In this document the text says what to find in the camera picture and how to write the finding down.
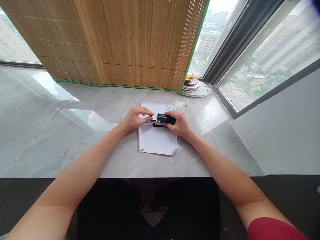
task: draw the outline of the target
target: bamboo curtain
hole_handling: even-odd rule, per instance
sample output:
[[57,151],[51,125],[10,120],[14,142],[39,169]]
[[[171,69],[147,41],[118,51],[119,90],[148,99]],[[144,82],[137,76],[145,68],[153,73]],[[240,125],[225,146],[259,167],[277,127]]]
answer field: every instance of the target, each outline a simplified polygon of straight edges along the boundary
[[180,92],[206,0],[0,0],[55,80]]

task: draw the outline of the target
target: white paper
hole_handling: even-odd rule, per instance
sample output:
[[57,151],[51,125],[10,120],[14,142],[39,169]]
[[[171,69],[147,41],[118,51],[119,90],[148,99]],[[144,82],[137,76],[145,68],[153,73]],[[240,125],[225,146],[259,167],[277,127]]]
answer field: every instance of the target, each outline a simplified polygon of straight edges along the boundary
[[176,101],[176,103],[174,104],[174,106],[176,107],[183,107],[185,102],[179,102],[179,101]]
[[[175,107],[172,105],[151,101],[142,101],[141,106],[148,108],[155,114],[153,120],[157,120],[158,113],[164,114],[167,112],[166,109],[175,110]],[[139,117],[146,118],[148,115],[139,115]],[[178,149],[178,137],[169,128],[154,127],[152,123],[144,123],[138,128],[138,133],[139,152],[171,156]]]

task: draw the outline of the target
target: gray marble countertop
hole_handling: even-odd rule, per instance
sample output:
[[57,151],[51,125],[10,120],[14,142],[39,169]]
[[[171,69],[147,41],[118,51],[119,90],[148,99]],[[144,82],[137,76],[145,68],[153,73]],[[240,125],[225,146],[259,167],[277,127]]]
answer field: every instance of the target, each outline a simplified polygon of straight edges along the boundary
[[[121,122],[131,107],[150,100],[174,105],[190,126],[249,176],[263,176],[256,161],[230,127],[232,119],[214,93],[191,98],[171,91],[93,87],[56,83],[45,70],[0,67],[0,176],[55,178],[86,149]],[[209,177],[195,149],[178,137],[172,155],[138,151],[138,130],[112,151],[101,178]]]

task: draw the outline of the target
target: white wall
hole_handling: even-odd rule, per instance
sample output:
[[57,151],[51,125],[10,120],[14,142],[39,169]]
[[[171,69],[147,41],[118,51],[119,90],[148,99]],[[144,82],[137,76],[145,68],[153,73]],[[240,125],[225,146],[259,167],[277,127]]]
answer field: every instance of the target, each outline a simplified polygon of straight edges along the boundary
[[320,69],[231,122],[269,174],[320,174]]

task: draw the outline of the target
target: hand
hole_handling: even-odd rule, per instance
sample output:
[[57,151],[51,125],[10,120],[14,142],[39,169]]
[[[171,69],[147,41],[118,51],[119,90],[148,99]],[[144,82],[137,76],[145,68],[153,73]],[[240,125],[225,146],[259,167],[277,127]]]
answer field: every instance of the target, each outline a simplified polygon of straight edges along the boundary
[[167,128],[170,128],[174,133],[186,138],[189,134],[193,133],[193,130],[188,124],[186,115],[184,113],[180,113],[177,111],[170,111],[164,113],[164,115],[170,115],[176,119],[176,123],[174,125],[170,123],[163,123]]
[[147,118],[139,118],[139,114],[142,114],[143,116],[148,115],[154,115],[153,112],[151,112],[149,109],[145,107],[132,107],[124,120],[120,123],[120,125],[123,126],[124,129],[126,129],[127,132],[139,127],[141,124],[149,122],[152,120],[152,117]]

